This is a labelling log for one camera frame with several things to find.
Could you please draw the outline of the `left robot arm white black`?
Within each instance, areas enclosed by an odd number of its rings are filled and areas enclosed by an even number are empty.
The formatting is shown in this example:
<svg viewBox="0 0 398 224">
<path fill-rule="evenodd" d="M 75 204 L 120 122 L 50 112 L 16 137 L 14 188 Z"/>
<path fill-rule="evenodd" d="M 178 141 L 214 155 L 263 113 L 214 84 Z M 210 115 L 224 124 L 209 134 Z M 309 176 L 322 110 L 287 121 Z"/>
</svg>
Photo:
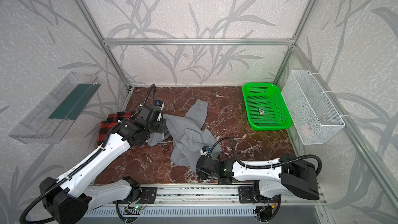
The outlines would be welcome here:
<svg viewBox="0 0 398 224">
<path fill-rule="evenodd" d="M 91 183 L 114 160 L 134 146 L 144 145 L 153 133 L 162 134 L 166 120 L 164 103 L 153 98 L 143 102 L 131 116 L 119 120 L 106 134 L 95 151 L 58 178 L 48 177 L 40 184 L 40 196 L 22 212 L 19 222 L 29 224 L 28 213 L 38 204 L 51 215 L 40 224 L 57 222 L 75 224 L 87 212 L 105 204 L 120 201 L 134 202 L 141 198 L 140 184 L 131 177 L 103 186 Z"/>
</svg>

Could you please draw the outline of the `green plastic basket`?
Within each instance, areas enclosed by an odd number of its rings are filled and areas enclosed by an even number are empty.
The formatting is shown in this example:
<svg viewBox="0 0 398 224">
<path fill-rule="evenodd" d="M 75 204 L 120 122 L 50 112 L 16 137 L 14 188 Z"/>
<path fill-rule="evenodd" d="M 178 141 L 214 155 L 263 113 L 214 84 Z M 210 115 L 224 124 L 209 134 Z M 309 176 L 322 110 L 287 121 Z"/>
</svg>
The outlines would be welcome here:
<svg viewBox="0 0 398 224">
<path fill-rule="evenodd" d="M 248 122 L 255 131 L 288 129 L 293 120 L 278 86 L 271 83 L 247 83 L 242 87 Z M 259 114 L 263 108 L 265 114 Z"/>
</svg>

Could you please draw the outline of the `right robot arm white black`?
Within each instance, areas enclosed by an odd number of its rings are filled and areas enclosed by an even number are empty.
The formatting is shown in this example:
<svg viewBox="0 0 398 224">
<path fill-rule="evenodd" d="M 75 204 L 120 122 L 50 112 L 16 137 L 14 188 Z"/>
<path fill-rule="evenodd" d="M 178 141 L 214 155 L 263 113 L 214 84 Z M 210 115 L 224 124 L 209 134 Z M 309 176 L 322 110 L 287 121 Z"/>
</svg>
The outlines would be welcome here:
<svg viewBox="0 0 398 224">
<path fill-rule="evenodd" d="M 233 159 L 219 161 L 212 158 L 213 150 L 225 140 L 232 143 Z M 272 199 L 292 193 L 305 200 L 320 199 L 317 176 L 322 170 L 322 161 L 316 155 L 295 156 L 284 153 L 281 158 L 268 161 L 242 161 L 235 149 L 235 140 L 222 138 L 211 146 L 204 146 L 197 161 L 197 174 L 201 180 L 214 179 L 229 185 L 234 181 L 252 181 L 252 198 Z"/>
</svg>

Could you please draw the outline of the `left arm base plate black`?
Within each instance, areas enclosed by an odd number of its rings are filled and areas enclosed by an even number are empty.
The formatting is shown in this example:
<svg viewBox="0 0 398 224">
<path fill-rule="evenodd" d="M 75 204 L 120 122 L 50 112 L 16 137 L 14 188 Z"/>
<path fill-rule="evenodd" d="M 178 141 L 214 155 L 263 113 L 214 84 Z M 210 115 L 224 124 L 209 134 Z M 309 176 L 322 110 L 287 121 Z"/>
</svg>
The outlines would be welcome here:
<svg viewBox="0 0 398 224">
<path fill-rule="evenodd" d="M 157 195 L 157 187 L 142 187 L 138 204 L 154 204 Z"/>
</svg>

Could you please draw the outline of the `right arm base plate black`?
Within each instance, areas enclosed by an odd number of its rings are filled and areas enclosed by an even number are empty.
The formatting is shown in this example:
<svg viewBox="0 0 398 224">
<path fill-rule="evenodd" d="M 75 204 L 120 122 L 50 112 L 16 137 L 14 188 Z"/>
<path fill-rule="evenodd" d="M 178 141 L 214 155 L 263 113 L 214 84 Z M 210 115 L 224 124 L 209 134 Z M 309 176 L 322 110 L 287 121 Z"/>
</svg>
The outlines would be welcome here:
<svg viewBox="0 0 398 224">
<path fill-rule="evenodd" d="M 260 195 L 259 187 L 253 186 L 240 186 L 238 187 L 238 196 L 240 203 L 264 203 L 264 204 L 279 204 L 279 196 L 274 196 L 272 198 L 264 197 Z"/>
</svg>

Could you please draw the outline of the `grey long sleeve shirt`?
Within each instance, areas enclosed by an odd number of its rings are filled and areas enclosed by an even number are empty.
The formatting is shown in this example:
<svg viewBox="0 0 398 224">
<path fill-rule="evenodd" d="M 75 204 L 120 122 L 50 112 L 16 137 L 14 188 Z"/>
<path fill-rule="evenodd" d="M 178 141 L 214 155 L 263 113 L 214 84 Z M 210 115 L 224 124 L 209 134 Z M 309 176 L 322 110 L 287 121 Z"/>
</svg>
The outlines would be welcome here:
<svg viewBox="0 0 398 224">
<path fill-rule="evenodd" d="M 164 115 L 166 127 L 164 133 L 153 133 L 148 140 L 149 146 L 155 146 L 168 137 L 173 139 L 171 162 L 177 166 L 197 169 L 200 150 L 203 146 L 212 148 L 212 158 L 216 160 L 222 152 L 214 135 L 208 130 L 202 130 L 208 114 L 208 102 L 197 100 L 185 116 Z"/>
</svg>

